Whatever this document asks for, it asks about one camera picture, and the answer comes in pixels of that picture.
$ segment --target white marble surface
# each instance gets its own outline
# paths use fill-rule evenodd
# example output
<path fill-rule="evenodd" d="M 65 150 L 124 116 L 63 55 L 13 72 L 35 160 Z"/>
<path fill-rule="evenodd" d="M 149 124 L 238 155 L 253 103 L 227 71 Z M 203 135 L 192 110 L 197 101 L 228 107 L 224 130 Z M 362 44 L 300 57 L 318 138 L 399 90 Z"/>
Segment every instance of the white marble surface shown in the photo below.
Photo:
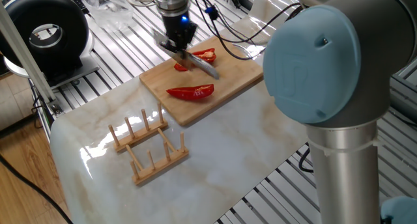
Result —
<path fill-rule="evenodd" d="M 304 127 L 277 109 L 262 81 L 186 128 L 164 113 L 165 134 L 178 148 L 184 131 L 190 155 L 135 186 L 131 158 L 114 151 L 108 124 L 128 135 L 124 117 L 134 130 L 144 127 L 141 108 L 158 120 L 156 100 L 136 77 L 53 123 L 51 150 L 74 223 L 214 223 L 306 142 Z M 154 161 L 164 157 L 159 135 L 132 149 L 144 167 L 147 149 Z"/>

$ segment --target knife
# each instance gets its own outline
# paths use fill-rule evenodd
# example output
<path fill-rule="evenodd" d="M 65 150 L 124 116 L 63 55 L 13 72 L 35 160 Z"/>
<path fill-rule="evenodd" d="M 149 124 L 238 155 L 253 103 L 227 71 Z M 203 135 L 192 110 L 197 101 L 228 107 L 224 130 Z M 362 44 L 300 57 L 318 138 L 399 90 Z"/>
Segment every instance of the knife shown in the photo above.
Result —
<path fill-rule="evenodd" d="M 219 79 L 219 73 L 217 73 L 217 70 L 208 62 L 205 60 L 197 57 L 196 55 L 191 54 L 190 52 L 187 52 L 185 50 L 180 50 L 176 53 L 168 50 L 165 48 L 162 44 L 167 44 L 172 41 L 170 41 L 166 36 L 159 33 L 155 29 L 153 29 L 153 37 L 155 39 L 156 45 L 164 51 L 166 54 L 168 54 L 170 57 L 172 57 L 175 61 L 177 61 L 179 64 L 181 64 L 186 69 L 191 69 L 191 64 L 196 65 L 196 67 L 200 68 L 202 71 L 204 71 L 209 76 L 213 77 L 214 79 Z"/>

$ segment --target red chili pepper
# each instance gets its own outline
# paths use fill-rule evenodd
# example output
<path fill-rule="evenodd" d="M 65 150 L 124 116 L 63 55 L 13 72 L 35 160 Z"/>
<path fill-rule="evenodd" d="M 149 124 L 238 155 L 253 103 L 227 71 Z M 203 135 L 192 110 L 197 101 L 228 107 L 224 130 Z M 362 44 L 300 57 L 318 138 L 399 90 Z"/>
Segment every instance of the red chili pepper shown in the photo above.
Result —
<path fill-rule="evenodd" d="M 208 63 L 213 63 L 214 60 L 217 58 L 216 54 L 215 54 L 215 49 L 214 48 L 210 48 L 210 49 L 206 49 L 204 51 L 196 51 L 193 52 L 193 55 L 197 55 L 198 57 L 202 58 L 203 60 L 207 61 Z M 204 57 L 205 53 L 211 52 L 213 53 L 212 56 L 210 57 Z"/>
<path fill-rule="evenodd" d="M 184 72 L 184 71 L 188 71 L 188 69 L 186 69 L 185 67 L 183 67 L 181 64 L 179 63 L 175 63 L 174 68 L 176 70 L 178 70 L 179 72 Z"/>
<path fill-rule="evenodd" d="M 213 63 L 214 60 L 217 58 L 215 52 L 214 52 L 214 48 L 210 48 L 210 49 L 206 49 L 204 51 L 196 51 L 193 52 L 193 55 L 197 55 L 198 57 L 200 57 L 201 59 L 205 60 L 208 63 Z M 205 57 L 204 54 L 207 52 L 211 52 L 213 53 L 212 56 L 210 57 Z M 179 63 L 175 63 L 174 68 L 176 70 L 178 70 L 179 72 L 184 72 L 184 71 L 188 71 L 188 69 L 186 69 L 185 67 L 183 67 L 181 64 Z"/>
<path fill-rule="evenodd" d="M 214 92 L 214 85 L 201 85 L 198 87 L 180 87 L 169 89 L 167 92 L 181 100 L 199 100 L 211 95 Z"/>

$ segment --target metal pole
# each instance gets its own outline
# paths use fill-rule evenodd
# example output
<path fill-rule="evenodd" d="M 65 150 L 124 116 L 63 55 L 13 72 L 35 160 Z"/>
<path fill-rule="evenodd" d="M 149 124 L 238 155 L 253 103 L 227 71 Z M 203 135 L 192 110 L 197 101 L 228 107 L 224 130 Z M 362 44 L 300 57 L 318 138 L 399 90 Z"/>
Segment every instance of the metal pole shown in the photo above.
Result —
<path fill-rule="evenodd" d="M 379 224 L 377 147 L 362 146 L 377 135 L 376 121 L 350 128 L 307 126 L 307 135 L 322 224 Z"/>
<path fill-rule="evenodd" d="M 48 85 L 43 73 L 40 71 L 37 63 L 33 59 L 33 56 L 3 5 L 0 7 L 0 32 L 6 38 L 7 43 L 10 45 L 22 66 L 29 74 L 29 77 L 31 77 L 44 101 L 47 104 L 53 104 L 54 106 L 51 107 L 52 109 L 59 109 L 59 104 L 57 103 L 57 99 L 52 92 L 51 87 Z"/>

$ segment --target wire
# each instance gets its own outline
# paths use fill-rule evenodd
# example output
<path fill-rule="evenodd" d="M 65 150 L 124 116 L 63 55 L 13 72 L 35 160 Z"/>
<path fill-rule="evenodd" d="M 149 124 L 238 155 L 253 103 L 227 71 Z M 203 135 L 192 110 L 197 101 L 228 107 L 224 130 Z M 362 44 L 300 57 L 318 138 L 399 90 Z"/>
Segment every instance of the wire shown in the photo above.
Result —
<path fill-rule="evenodd" d="M 413 123 L 413 122 L 409 122 L 409 121 L 407 121 L 407 120 L 404 120 L 402 117 L 400 117 L 400 116 L 398 116 L 398 115 L 396 115 L 396 113 L 394 113 L 393 111 L 391 111 L 391 110 L 388 110 L 393 116 L 395 116 L 396 118 L 398 118 L 400 121 L 402 121 L 402 122 L 404 122 L 405 124 L 408 124 L 409 126 L 414 126 L 414 127 L 417 127 L 417 124 L 415 124 L 415 123 Z"/>
<path fill-rule="evenodd" d="M 210 1 L 209 0 L 203 0 L 204 2 L 208 2 L 209 3 L 209 5 L 210 6 L 212 6 L 212 4 L 210 3 Z M 210 29 L 210 25 L 207 23 L 207 21 L 206 21 L 206 19 L 205 19 L 205 15 L 203 14 L 203 11 L 201 10 L 201 7 L 200 7 L 200 4 L 198 3 L 198 1 L 197 0 L 195 0 L 195 3 L 197 4 L 197 6 L 198 6 L 198 8 L 199 8 L 199 10 L 200 10 L 200 13 L 201 13 L 201 15 L 203 16 L 203 18 L 204 18 L 204 21 L 205 21 L 205 23 L 207 24 L 207 26 L 208 26 L 208 28 Z M 290 9 L 291 7 L 293 7 L 293 6 L 296 6 L 296 5 L 299 5 L 300 3 L 293 3 L 293 4 L 291 4 L 291 5 L 289 5 L 289 6 L 287 6 L 287 7 L 285 7 L 281 12 L 279 12 L 278 14 L 276 14 L 270 21 L 268 21 L 267 23 L 266 23 L 266 25 L 264 26 L 264 27 L 262 27 L 258 32 L 256 32 L 254 35 L 252 35 L 251 37 L 247 37 L 247 39 L 245 39 L 245 40 L 243 40 L 243 39 L 241 39 L 241 41 L 238 41 L 238 42 L 248 42 L 248 41 L 250 41 L 250 40 L 252 40 L 253 38 L 255 38 L 259 33 L 261 33 L 263 30 L 265 30 L 278 16 L 281 16 L 286 10 L 288 10 L 288 9 Z M 232 51 L 230 51 L 230 49 L 225 45 L 225 41 L 226 42 L 228 42 L 228 40 L 226 40 L 226 39 L 224 39 L 224 38 L 222 38 L 221 36 L 220 36 L 220 33 L 219 33 L 219 31 L 217 30 L 217 26 L 216 26 L 216 24 L 214 23 L 214 20 L 211 20 L 212 21 L 212 24 L 213 24 L 213 28 L 214 28 L 214 30 L 216 31 L 215 33 L 212 31 L 212 29 L 210 29 L 210 31 L 214 34 L 214 36 L 216 36 L 216 37 L 218 37 L 219 38 L 219 41 L 220 41 L 220 43 L 222 44 L 222 46 L 223 46 L 223 48 L 225 49 L 225 51 L 227 51 L 228 52 L 228 54 L 230 54 L 231 56 L 233 56 L 234 58 L 236 58 L 236 59 L 239 59 L 239 60 L 242 60 L 242 61 L 248 61 L 248 60 L 251 60 L 251 59 L 253 59 L 254 57 L 256 57 L 256 56 L 258 56 L 258 55 L 260 55 L 262 52 L 264 52 L 265 51 L 265 48 L 264 49 L 262 49 L 257 55 L 254 55 L 254 56 L 252 56 L 252 57 L 239 57 L 238 55 L 235 55 Z"/>
<path fill-rule="evenodd" d="M 38 186 L 36 186 L 34 183 L 29 181 L 27 178 L 25 178 L 23 175 L 21 175 L 11 164 L 9 164 L 8 161 L 0 154 L 0 162 L 17 178 L 19 178 L 22 182 L 24 182 L 26 185 L 34 189 L 39 195 L 43 196 L 45 200 L 47 200 L 57 211 L 58 213 L 65 219 L 65 221 L 68 224 L 73 224 L 71 219 L 66 215 L 64 210 L 47 194 L 45 191 L 42 191 Z"/>
<path fill-rule="evenodd" d="M 233 28 L 232 26 L 229 25 L 229 22 L 227 22 L 225 16 L 220 12 L 220 9 L 217 7 L 217 5 L 214 5 L 217 8 L 217 11 L 220 15 L 220 20 L 223 22 L 223 24 L 225 25 L 225 28 L 235 37 L 239 38 L 240 40 L 243 40 L 243 38 L 241 38 L 240 36 L 238 36 L 236 33 L 242 35 L 244 38 L 248 38 L 246 35 L 244 35 L 243 33 L 241 33 L 240 31 L 236 30 L 235 28 Z"/>
<path fill-rule="evenodd" d="M 304 166 L 302 165 L 303 163 L 304 163 L 304 161 L 306 160 L 306 158 L 307 158 L 307 156 L 308 156 L 308 154 L 310 153 L 310 147 L 309 147 L 309 144 L 308 144 L 308 142 L 306 143 L 306 145 L 308 146 L 308 149 L 307 149 L 307 151 L 301 156 L 301 159 L 300 159 L 300 162 L 298 162 L 298 168 L 301 170 L 301 171 L 304 171 L 304 172 L 307 172 L 307 173 L 314 173 L 314 170 L 313 169 L 306 169 L 306 168 L 304 168 Z"/>
<path fill-rule="evenodd" d="M 303 10 L 303 8 L 301 6 L 299 6 L 298 8 L 296 8 L 290 15 L 289 17 L 285 20 L 285 22 L 293 19 L 294 17 L 296 17 L 298 14 L 300 14 L 300 12 Z"/>

